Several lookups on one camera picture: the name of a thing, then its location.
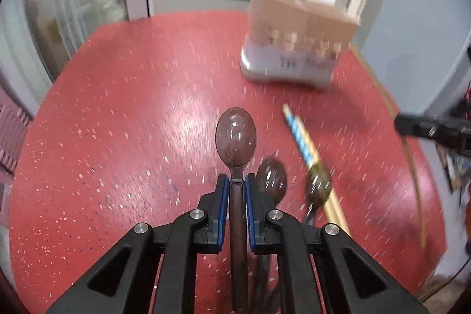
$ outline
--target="blue and white striped stick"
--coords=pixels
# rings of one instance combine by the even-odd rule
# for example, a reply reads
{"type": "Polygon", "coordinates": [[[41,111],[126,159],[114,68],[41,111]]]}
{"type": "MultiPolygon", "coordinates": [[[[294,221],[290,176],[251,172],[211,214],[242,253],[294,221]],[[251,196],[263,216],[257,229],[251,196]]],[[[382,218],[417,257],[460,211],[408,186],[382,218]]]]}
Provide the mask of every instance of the blue and white striped stick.
{"type": "Polygon", "coordinates": [[[308,169],[310,169],[314,164],[314,159],[311,155],[311,151],[309,149],[308,144],[304,140],[302,129],[299,126],[298,122],[295,120],[294,115],[287,104],[283,105],[283,116],[286,120],[286,123],[288,124],[288,127],[290,128],[294,141],[296,141],[296,145],[298,146],[301,157],[304,160],[304,164],[308,169]]]}

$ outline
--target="wooden stick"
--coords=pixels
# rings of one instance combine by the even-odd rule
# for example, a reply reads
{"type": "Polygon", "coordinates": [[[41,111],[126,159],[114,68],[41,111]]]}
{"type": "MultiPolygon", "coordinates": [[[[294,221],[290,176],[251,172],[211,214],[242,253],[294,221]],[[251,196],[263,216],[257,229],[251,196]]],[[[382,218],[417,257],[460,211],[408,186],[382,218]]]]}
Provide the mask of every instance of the wooden stick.
{"type": "MultiPolygon", "coordinates": [[[[376,74],[373,72],[370,65],[367,63],[365,58],[362,56],[360,50],[357,48],[356,45],[352,44],[351,50],[353,54],[358,59],[359,63],[363,66],[364,70],[368,73],[370,79],[373,81],[373,85],[375,86],[376,90],[379,92],[383,103],[391,116],[391,119],[394,120],[399,112],[399,108],[396,106],[395,102],[393,101],[392,97],[389,95],[389,92],[386,90],[383,83],[380,82],[376,74]]],[[[426,244],[426,232],[425,232],[425,222],[423,217],[423,204],[422,204],[422,197],[420,194],[420,186],[419,186],[419,178],[417,175],[417,168],[415,167],[414,158],[412,156],[411,149],[405,137],[401,137],[401,145],[404,150],[404,154],[406,155],[407,165],[409,166],[409,172],[411,174],[412,182],[414,184],[414,191],[415,191],[415,199],[417,201],[417,209],[419,213],[419,227],[420,227],[420,245],[421,247],[425,247],[426,244]]]]}
{"type": "Polygon", "coordinates": [[[336,224],[343,229],[343,227],[340,225],[340,222],[338,222],[337,215],[335,214],[334,205],[332,204],[330,196],[322,206],[322,210],[326,215],[327,222],[332,222],[333,224],[336,224]]]}
{"type": "Polygon", "coordinates": [[[335,192],[335,189],[333,189],[333,188],[330,192],[329,198],[327,199],[326,203],[324,204],[324,212],[326,212],[326,208],[325,208],[326,205],[327,206],[331,205],[332,208],[334,209],[335,222],[334,221],[332,221],[332,222],[334,224],[337,224],[338,226],[340,226],[345,233],[347,233],[349,236],[351,236],[350,228],[347,224],[347,219],[345,218],[345,215],[343,214],[343,210],[342,210],[342,207],[340,206],[339,199],[337,197],[337,193],[335,192]]]}
{"type": "Polygon", "coordinates": [[[319,155],[319,151],[317,150],[316,146],[312,142],[311,136],[309,135],[309,132],[306,129],[306,126],[302,122],[302,119],[299,116],[295,116],[294,119],[298,123],[298,126],[301,131],[301,135],[304,139],[304,142],[308,146],[309,152],[312,157],[312,164],[306,164],[308,169],[310,169],[314,164],[317,164],[321,160],[321,156],[319,155]]]}

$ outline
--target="white wall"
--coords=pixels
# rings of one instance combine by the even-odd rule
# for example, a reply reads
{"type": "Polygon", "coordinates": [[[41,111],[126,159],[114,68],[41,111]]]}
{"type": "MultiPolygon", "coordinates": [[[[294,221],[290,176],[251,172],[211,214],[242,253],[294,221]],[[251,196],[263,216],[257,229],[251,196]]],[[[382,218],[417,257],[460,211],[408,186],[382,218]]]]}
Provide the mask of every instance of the white wall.
{"type": "Polygon", "coordinates": [[[383,0],[362,52],[405,112],[450,102],[469,64],[471,0],[383,0]]]}

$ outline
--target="speckled red floor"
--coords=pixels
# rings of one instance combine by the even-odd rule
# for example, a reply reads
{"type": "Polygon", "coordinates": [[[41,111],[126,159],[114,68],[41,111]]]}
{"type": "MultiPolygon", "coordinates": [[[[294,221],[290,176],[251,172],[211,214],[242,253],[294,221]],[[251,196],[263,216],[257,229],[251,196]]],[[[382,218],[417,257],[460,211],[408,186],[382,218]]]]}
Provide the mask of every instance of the speckled red floor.
{"type": "MultiPolygon", "coordinates": [[[[171,222],[213,190],[226,171],[216,122],[235,105],[257,126],[248,171],[267,155],[286,166],[282,210],[302,218],[307,209],[306,170],[281,113],[287,102],[331,168],[354,239],[410,291],[429,277],[446,246],[432,176],[413,143],[427,225],[421,249],[399,139],[353,54],[322,93],[253,84],[239,70],[245,32],[246,15],[237,12],[102,26],[66,66],[27,135],[11,201],[13,271],[32,314],[45,312],[136,222],[171,222]]],[[[199,258],[197,313],[231,311],[228,249],[226,241],[221,254],[199,258]]]]}

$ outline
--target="spoon handle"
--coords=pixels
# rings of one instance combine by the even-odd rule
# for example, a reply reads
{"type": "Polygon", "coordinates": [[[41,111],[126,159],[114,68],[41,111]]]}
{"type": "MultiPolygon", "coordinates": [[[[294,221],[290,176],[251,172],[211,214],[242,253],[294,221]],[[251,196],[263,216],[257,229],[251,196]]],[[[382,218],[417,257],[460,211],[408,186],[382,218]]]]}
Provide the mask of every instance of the spoon handle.
{"type": "Polygon", "coordinates": [[[253,276],[252,298],[249,314],[265,314],[264,305],[268,294],[268,275],[270,272],[271,255],[259,255],[253,276]]]}
{"type": "Polygon", "coordinates": [[[304,223],[310,226],[316,226],[316,211],[313,209],[314,204],[309,204],[308,212],[304,218],[304,223]]]}
{"type": "Polygon", "coordinates": [[[229,197],[229,236],[231,248],[232,309],[247,311],[247,220],[243,180],[231,180],[229,197]]]}

